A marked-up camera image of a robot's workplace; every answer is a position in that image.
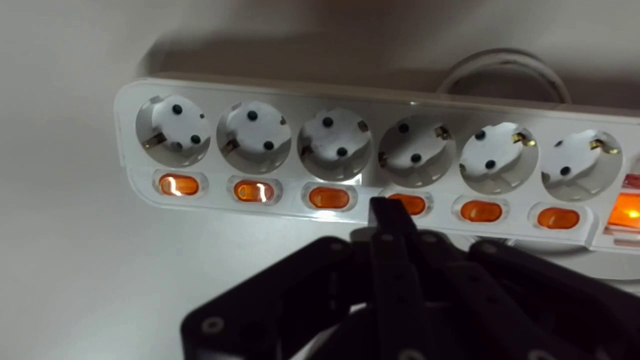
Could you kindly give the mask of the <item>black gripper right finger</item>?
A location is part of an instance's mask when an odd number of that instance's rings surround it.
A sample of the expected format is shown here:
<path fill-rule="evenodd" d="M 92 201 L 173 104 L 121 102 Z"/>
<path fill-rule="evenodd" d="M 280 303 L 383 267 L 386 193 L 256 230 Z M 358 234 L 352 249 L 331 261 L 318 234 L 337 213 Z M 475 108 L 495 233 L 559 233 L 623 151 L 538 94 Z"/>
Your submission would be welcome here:
<path fill-rule="evenodd" d="M 401 339 L 428 360 L 640 360 L 640 299 L 515 250 L 403 230 Z"/>

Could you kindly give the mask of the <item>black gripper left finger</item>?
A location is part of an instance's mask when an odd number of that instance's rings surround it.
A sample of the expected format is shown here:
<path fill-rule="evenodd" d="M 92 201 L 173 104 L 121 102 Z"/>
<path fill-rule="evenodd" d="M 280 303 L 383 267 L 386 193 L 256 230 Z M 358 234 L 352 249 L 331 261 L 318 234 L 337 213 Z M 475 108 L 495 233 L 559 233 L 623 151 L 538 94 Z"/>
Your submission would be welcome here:
<path fill-rule="evenodd" d="M 350 240 L 323 236 L 207 300 L 179 325 L 184 360 L 290 360 L 315 334 L 315 360 L 425 354 L 421 291 L 398 201 L 374 198 Z"/>

